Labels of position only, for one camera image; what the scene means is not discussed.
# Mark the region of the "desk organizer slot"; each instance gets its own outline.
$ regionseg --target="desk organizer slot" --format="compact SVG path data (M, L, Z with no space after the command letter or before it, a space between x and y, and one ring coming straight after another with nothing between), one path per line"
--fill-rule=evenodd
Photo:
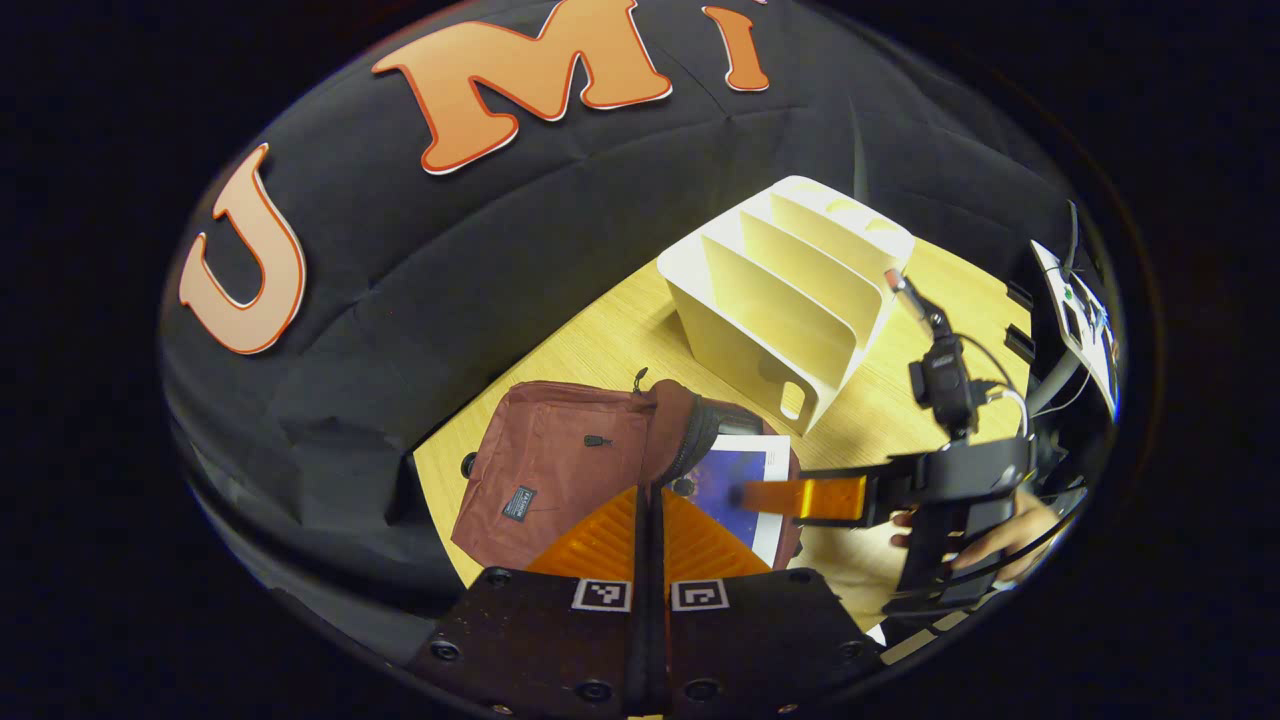
M790 177L668 247L658 272L694 357L804 434L883 327L884 270L901 270L914 243L865 205Z

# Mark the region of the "white paper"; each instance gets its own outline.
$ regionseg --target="white paper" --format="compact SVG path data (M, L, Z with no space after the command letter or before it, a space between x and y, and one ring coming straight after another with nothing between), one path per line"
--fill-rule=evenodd
M1100 322L1093 331L1089 329L1089 324L1084 322L1085 311L1084 305L1088 302L1094 314L1105 313L1106 309L1098 301L1097 296L1088 286L1084 286L1084 291L1088 297L1080 297L1079 292L1073 292L1071 299L1066 299L1068 286L1062 282L1062 277L1053 270L1061 261L1053 256L1043 245L1032 241L1032 250L1036 252L1036 260L1039 263L1041 270L1044 275L1044 282L1048 283L1050 295L1053 297L1053 316L1057 318L1059 332L1062 334L1062 342L1066 345L1068 350L1075 354L1080 359L1080 364L1084 365L1089 375L1097 382L1098 391L1102 392L1102 400L1107 404L1107 410L1111 411L1111 419L1116 419L1116 407L1120 401L1120 388L1111 387L1111 364L1115 361L1114 357L1107 356L1106 346L1102 345L1102 333L1111 333L1111 325L1108 322ZM1080 327L1080 342L1075 342L1075 338L1070 336L1066 327L1066 315L1062 309L1062 302L1066 302L1075 310L1076 318L1079 318ZM1115 347L1115 337L1110 336L1107 338L1112 347Z

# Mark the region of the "white cable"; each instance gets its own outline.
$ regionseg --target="white cable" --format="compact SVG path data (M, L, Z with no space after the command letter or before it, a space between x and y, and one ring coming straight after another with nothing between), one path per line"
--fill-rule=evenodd
M1056 413L1059 410L1062 410L1068 405L1075 402L1075 398L1080 397L1080 393L1084 392L1084 388L1088 387L1088 386L1089 386L1089 374L1084 373L1084 382L1080 383L1080 389L1075 391L1075 395L1071 396L1071 400L1068 400L1066 402L1064 402L1062 405L1059 405L1057 407L1046 407L1044 410L1041 410L1039 413L1032 415L1032 418L1039 418L1041 415L1047 415L1050 413Z
M996 400L1000 397L1007 397L1018 404L1018 409L1023 411L1021 424L1018 425L1018 434L1027 437L1028 428L1030 428L1030 420L1027 416L1027 401L1023 400L1023 396L1019 395L1018 391L1010 388L1009 386L1001 386L1001 387L1004 387L1005 389L1000 391L1000 393L997 395L991 396L991 398Z

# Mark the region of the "light wood tabletop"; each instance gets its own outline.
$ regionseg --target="light wood tabletop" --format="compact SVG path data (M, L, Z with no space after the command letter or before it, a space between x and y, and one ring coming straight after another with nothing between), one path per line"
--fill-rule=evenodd
M905 274L947 313L956 332L993 352L1025 393L1027 363L1005 347L1005 328L1012 324L1030 334L1030 315L1007 297L1002 282L920 240ZM893 307L863 364L818 424L804 437L791 437L800 466L870 465L891 454L942 446L947 437L932 413L915 405L908 377L908 363L919 360L929 345L911 311L901 304ZM974 378L1000 378L977 348L966 347L965 361ZM649 368L643 387L672 378L703 396L742 405L786 432L778 409L748 400L694 360L671 292L652 261L562 325L413 451L431 518L463 584L470 585L481 568L449 539L467 486L458 468L480 446L502 396L529 380L630 389L640 368ZM986 405L979 409L975 439L1010 437L1018 432L1019 418L1010 401ZM897 584L906 557L905 550L890 546L891 534L893 527L887 523L867 530L805 528L804 551L791 566L822 573L865 630L883 619L879 607Z

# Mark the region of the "blue book cover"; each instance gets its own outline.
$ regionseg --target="blue book cover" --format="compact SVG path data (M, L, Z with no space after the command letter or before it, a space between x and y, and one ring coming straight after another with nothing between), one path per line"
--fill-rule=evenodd
M672 489L773 565L782 516L735 507L730 497L742 483L786 480L790 447L786 436L719 436L710 452L676 480Z

